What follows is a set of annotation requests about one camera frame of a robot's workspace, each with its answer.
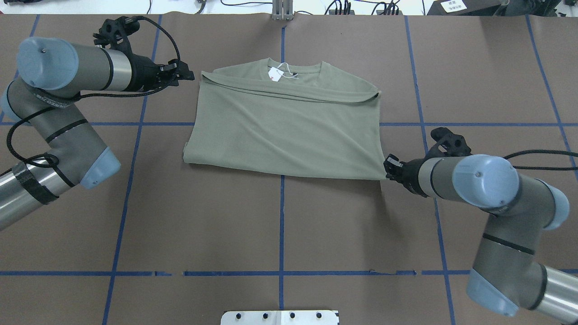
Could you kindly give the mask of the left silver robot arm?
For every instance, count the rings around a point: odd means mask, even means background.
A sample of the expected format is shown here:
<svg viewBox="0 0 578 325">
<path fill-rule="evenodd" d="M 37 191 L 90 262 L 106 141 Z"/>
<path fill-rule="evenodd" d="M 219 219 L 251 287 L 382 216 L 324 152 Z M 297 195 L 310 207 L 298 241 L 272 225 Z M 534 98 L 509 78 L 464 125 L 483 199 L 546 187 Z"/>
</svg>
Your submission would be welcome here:
<svg viewBox="0 0 578 325">
<path fill-rule="evenodd" d="M 76 103 L 89 97 L 155 94 L 194 74 L 179 57 L 166 64 L 132 53 L 128 40 L 93 46 L 29 37 L 19 46 L 19 76 L 1 97 L 15 121 L 7 148 L 18 163 L 1 175 L 1 228 L 56 201 L 76 185 L 91 189 L 121 164 Z"/>
</svg>

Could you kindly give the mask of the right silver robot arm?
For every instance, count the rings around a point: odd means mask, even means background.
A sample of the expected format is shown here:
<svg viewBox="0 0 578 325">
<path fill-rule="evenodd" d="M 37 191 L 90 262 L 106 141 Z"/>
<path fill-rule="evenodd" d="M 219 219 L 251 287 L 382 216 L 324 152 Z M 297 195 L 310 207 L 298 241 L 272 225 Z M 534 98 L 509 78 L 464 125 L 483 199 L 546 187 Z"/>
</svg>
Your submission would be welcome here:
<svg viewBox="0 0 578 325">
<path fill-rule="evenodd" d="M 388 179 L 413 194 L 462 202 L 489 215 L 469 272 L 471 300 L 503 316 L 527 309 L 564 325 L 577 323 L 576 276 L 535 259 L 543 232 L 569 216 L 562 191 L 485 154 L 409 162 L 391 154 L 384 168 Z"/>
</svg>

